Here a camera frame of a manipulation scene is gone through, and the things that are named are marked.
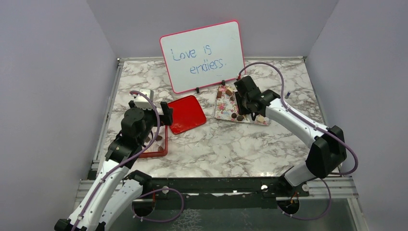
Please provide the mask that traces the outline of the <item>red box lid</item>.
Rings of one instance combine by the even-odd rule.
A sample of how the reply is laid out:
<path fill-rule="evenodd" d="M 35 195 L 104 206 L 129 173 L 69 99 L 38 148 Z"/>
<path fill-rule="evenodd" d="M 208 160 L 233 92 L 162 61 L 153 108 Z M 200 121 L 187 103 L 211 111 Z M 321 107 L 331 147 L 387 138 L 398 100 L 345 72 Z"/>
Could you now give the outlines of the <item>red box lid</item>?
<path fill-rule="evenodd" d="M 193 95 L 172 101 L 168 103 L 168 106 L 173 109 L 173 123 L 170 126 L 170 130 L 175 135 L 206 123 L 203 109 L 197 98 Z"/>

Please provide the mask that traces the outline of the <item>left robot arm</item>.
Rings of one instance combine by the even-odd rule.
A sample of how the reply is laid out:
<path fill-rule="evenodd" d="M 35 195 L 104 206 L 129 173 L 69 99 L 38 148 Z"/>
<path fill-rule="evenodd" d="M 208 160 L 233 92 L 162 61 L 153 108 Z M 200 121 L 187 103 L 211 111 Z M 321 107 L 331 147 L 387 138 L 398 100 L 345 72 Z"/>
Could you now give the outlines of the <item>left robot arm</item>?
<path fill-rule="evenodd" d="M 137 197 L 151 193 L 151 184 L 143 179 L 130 180 L 120 192 L 115 192 L 120 181 L 129 172 L 137 158 L 152 143 L 145 145 L 153 127 L 170 126 L 173 110 L 161 102 L 163 114 L 158 114 L 151 100 L 129 102 L 124 113 L 121 130 L 109 145 L 99 174 L 86 196 L 67 219 L 59 219 L 56 231 L 107 231 L 124 209 Z"/>

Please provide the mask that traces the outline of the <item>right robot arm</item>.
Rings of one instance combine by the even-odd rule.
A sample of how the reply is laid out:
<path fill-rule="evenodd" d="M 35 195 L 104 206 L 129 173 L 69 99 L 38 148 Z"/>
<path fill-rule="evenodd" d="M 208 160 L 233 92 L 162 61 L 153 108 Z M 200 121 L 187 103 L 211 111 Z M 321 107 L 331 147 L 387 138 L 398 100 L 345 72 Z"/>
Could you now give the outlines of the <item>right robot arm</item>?
<path fill-rule="evenodd" d="M 346 150 L 341 144 L 344 134 L 338 126 L 327 128 L 305 117 L 284 104 L 276 92 L 261 91 L 249 75 L 235 81 L 234 86 L 239 108 L 252 116 L 264 116 L 279 123 L 309 148 L 305 161 L 280 176 L 277 185 L 282 195 L 291 195 L 303 182 L 327 177 L 346 159 Z"/>

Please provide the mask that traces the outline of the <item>tan block chocolate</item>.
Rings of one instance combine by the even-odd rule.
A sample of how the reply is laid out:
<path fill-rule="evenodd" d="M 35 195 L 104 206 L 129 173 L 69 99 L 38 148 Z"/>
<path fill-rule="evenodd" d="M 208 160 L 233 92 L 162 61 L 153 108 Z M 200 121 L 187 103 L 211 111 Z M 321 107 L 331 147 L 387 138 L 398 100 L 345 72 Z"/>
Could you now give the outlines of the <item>tan block chocolate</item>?
<path fill-rule="evenodd" d="M 231 97 L 233 95 L 233 90 L 226 89 L 225 94 Z"/>

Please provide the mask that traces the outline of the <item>red chocolate box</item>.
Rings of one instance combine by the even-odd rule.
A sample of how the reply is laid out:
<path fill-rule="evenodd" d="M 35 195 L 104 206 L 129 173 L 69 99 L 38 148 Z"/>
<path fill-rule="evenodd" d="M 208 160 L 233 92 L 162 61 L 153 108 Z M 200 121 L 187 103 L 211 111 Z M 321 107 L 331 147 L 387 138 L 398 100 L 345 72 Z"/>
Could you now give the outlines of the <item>red chocolate box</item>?
<path fill-rule="evenodd" d="M 163 139 L 161 141 L 155 140 L 145 152 L 139 155 L 139 158 L 163 157 L 168 154 L 168 126 L 160 127 L 158 135 L 161 135 Z M 159 146 L 162 146 L 164 150 L 158 151 Z"/>

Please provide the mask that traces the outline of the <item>floral serving tray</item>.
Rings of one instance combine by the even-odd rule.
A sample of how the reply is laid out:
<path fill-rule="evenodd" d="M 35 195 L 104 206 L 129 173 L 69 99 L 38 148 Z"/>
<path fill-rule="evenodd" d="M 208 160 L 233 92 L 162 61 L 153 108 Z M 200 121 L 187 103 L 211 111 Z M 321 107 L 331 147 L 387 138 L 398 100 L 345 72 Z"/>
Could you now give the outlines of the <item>floral serving tray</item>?
<path fill-rule="evenodd" d="M 251 115 L 242 115 L 244 117 L 243 121 L 238 121 L 236 118 L 232 118 L 231 114 L 236 113 L 237 117 L 240 116 L 239 114 L 239 109 L 237 105 L 237 100 L 236 100 L 236 94 L 235 91 L 233 90 L 233 95 L 229 97 L 228 95 L 225 94 L 226 89 L 233 90 L 231 86 L 218 86 L 216 90 L 216 95 L 218 91 L 222 92 L 221 98 L 215 100 L 215 109 L 214 109 L 214 118 L 219 119 L 219 120 L 226 120 L 229 122 L 238 122 L 238 123 L 246 123 L 246 124 L 253 124 L 253 125 L 260 125 L 260 126 L 269 126 L 271 123 L 271 120 L 268 118 L 265 118 L 264 123 L 259 123 L 257 120 L 252 120 Z"/>

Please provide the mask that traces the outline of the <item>black whiteboard stand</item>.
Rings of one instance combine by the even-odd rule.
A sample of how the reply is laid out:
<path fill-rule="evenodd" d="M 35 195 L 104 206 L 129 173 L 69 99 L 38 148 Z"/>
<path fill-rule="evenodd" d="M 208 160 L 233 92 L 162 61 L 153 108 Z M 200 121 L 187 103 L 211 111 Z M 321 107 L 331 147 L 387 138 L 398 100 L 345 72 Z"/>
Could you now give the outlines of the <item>black whiteboard stand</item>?
<path fill-rule="evenodd" d="M 226 81 L 225 81 L 225 80 L 222 80 L 221 82 L 219 82 L 219 84 L 221 84 L 222 86 L 225 86 L 225 85 L 226 85 Z M 195 88 L 195 91 L 196 91 L 196 93 L 200 93 L 200 88 L 199 88 L 199 87 L 196 87 L 196 88 Z"/>

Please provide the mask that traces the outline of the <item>white board pink frame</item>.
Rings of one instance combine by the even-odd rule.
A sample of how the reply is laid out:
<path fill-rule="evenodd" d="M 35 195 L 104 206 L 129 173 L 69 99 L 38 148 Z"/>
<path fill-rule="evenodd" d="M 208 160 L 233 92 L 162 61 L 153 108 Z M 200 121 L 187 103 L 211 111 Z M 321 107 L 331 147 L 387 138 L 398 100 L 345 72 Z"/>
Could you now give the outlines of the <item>white board pink frame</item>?
<path fill-rule="evenodd" d="M 244 68 L 236 20 L 168 34 L 159 42 L 176 94 L 231 81 Z"/>

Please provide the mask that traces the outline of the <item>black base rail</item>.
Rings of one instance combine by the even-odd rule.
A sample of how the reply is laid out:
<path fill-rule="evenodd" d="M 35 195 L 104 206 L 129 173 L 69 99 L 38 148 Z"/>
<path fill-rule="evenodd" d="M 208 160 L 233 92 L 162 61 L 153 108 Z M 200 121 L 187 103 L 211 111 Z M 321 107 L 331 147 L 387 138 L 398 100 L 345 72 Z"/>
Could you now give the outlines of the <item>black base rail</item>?
<path fill-rule="evenodd" d="M 229 178 L 153 178 L 138 170 L 128 174 L 124 182 L 135 180 L 142 185 L 143 197 L 125 205 L 136 211 L 184 209 L 275 209 L 291 200 L 307 197 L 301 186 L 285 186 L 280 177 Z"/>

